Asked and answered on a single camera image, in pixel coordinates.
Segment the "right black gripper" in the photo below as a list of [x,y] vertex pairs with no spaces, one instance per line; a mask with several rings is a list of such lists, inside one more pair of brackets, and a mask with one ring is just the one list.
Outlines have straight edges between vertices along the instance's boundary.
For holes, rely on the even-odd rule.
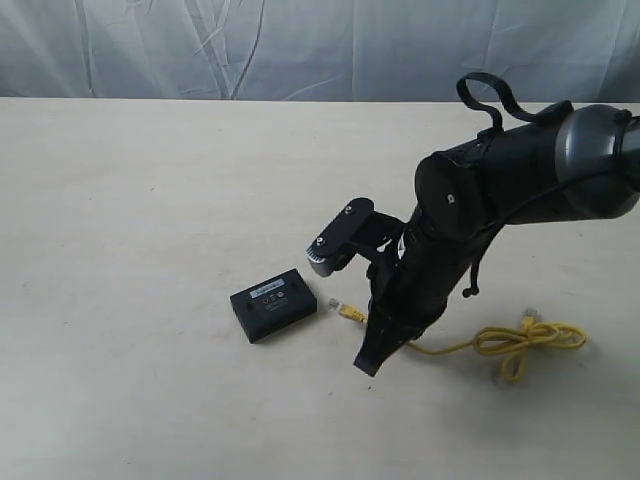
[[380,260],[369,266],[371,299],[354,366],[375,375],[383,363],[421,336],[444,312],[448,297],[489,237],[455,240],[416,209]]

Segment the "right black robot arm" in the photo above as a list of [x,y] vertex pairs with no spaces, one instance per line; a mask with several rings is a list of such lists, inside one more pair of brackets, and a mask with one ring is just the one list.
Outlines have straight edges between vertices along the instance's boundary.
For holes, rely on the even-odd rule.
[[629,212],[639,200],[639,119],[590,105],[478,138],[424,158],[414,186],[411,217],[368,271],[368,322],[355,358],[368,375],[443,315],[502,227]]

